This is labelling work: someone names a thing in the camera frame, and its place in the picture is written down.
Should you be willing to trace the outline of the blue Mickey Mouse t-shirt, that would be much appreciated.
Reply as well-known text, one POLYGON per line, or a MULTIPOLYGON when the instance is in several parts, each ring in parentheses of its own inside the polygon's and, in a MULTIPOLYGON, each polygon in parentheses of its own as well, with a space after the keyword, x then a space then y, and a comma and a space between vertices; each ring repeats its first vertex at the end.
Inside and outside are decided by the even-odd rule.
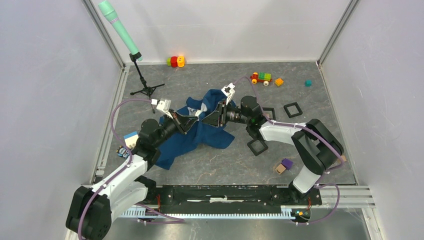
POLYGON ((169 170, 175 158, 195 150, 198 145, 204 144, 216 149, 227 148, 235 137, 225 131, 224 127, 213 127, 201 122, 203 118, 211 114, 218 103, 226 100, 226 95, 220 89, 210 89, 202 99, 197 100, 188 97, 186 106, 177 112, 182 115, 194 116, 197 111, 201 111, 197 121, 186 134, 177 132, 159 146, 161 152, 155 165, 169 170))

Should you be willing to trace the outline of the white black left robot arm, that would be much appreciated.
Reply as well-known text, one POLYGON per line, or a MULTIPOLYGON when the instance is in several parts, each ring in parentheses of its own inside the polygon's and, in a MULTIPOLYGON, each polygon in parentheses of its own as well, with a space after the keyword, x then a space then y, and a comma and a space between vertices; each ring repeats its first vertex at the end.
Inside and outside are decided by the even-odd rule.
POLYGON ((65 221, 67 229, 88 240, 102 240, 112 223, 131 206, 157 198, 154 183, 143 183, 144 175, 161 155, 159 149, 173 135, 186 134, 199 118, 170 110, 162 123, 150 118, 141 124, 138 139, 129 157, 105 179, 90 186, 80 186, 73 195, 65 221))

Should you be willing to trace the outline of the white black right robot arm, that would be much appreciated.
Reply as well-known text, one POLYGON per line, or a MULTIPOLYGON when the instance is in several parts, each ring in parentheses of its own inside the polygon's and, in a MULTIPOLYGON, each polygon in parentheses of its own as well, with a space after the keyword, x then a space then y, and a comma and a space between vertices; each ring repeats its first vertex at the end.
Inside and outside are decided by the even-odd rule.
POLYGON ((254 96, 244 96, 239 107, 222 100, 201 122, 213 127, 222 127, 228 122, 245 124, 252 140, 260 141, 265 150, 268 148, 266 142, 295 146, 303 162, 299 174, 289 184, 288 196, 295 204, 302 204, 309 198, 309 191, 344 153, 342 144, 320 120, 278 122, 264 115, 264 108, 254 96))

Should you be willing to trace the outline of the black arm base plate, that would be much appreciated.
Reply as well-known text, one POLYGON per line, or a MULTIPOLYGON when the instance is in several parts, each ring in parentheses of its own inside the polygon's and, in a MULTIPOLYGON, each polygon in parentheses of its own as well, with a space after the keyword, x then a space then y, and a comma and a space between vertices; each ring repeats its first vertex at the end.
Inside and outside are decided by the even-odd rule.
POLYGON ((277 214, 282 206, 322 205, 321 193, 288 185, 158 185, 140 201, 163 214, 277 214))

